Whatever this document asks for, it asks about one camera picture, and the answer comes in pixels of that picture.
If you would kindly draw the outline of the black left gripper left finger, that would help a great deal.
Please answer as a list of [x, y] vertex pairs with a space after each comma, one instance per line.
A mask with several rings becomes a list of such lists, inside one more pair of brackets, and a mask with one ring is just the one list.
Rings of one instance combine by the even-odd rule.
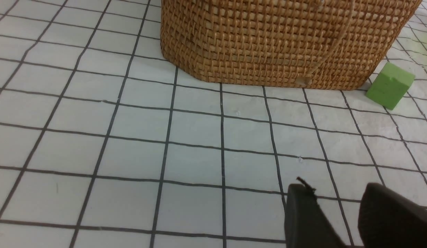
[[316, 189], [302, 178], [290, 184], [285, 205], [287, 248], [345, 248], [317, 202]]

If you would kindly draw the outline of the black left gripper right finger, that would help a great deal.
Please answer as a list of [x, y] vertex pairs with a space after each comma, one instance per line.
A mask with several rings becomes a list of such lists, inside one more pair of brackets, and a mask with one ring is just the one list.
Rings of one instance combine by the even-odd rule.
[[358, 230], [366, 248], [427, 248], [427, 210], [378, 183], [363, 193]]

